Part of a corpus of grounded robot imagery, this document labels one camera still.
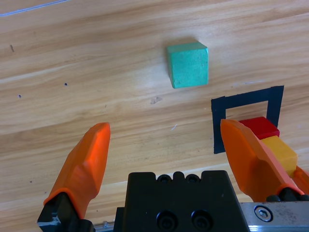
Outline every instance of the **black tape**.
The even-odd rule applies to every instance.
[[[230,97],[224,96],[212,99],[211,111],[213,122],[214,153],[218,154],[225,152],[221,137],[220,123],[221,119],[226,119],[226,109],[268,101],[266,118],[278,127],[283,90],[284,86],[274,86]]]

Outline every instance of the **screw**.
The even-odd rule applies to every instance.
[[[261,205],[256,206],[254,209],[254,213],[260,220],[264,222],[272,221],[272,213],[270,209],[264,206],[261,206]]]

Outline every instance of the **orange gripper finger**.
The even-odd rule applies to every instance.
[[[293,180],[305,194],[309,194],[309,173],[296,166]]]
[[[84,218],[89,202],[97,196],[102,184],[110,137],[108,123],[99,123],[89,129],[69,153],[44,205],[65,192],[79,218]]]
[[[237,184],[254,202],[263,202],[284,188],[304,194],[271,150],[248,127],[235,120],[222,119],[221,135]]]

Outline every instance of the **red block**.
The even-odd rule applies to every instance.
[[[265,117],[256,117],[239,121],[249,127],[258,139],[265,139],[271,136],[280,135],[280,131]]]

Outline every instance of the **black mount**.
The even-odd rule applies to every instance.
[[[114,232],[249,232],[226,171],[131,173]]]

